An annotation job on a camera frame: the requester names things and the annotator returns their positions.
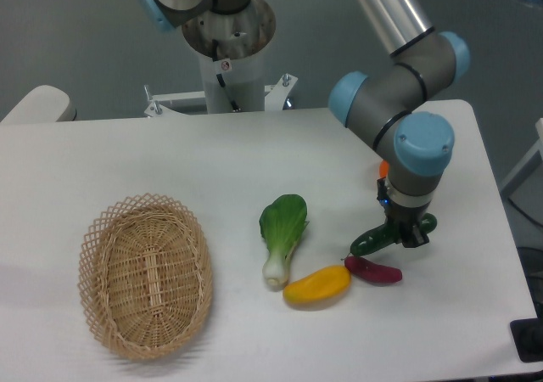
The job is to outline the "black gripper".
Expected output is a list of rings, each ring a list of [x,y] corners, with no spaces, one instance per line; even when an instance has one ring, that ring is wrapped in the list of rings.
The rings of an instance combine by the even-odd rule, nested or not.
[[[430,194],[404,194],[387,177],[378,179],[377,187],[377,200],[385,216],[400,226],[402,245],[405,248],[417,248],[427,244],[428,228],[421,222],[430,204]]]

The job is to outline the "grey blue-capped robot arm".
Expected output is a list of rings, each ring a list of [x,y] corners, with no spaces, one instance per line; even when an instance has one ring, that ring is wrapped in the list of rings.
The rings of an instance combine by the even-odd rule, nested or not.
[[[204,62],[201,77],[210,113],[263,110],[268,93],[251,62],[271,41],[275,18],[263,0],[140,0],[164,31],[181,29]],[[351,245],[364,256],[390,245],[416,248],[428,242],[437,222],[428,214],[454,146],[454,132],[442,116],[421,111],[436,93],[470,65],[466,43],[437,32],[417,0],[358,0],[393,67],[371,78],[343,76],[328,107],[389,165],[377,182],[385,221]]]

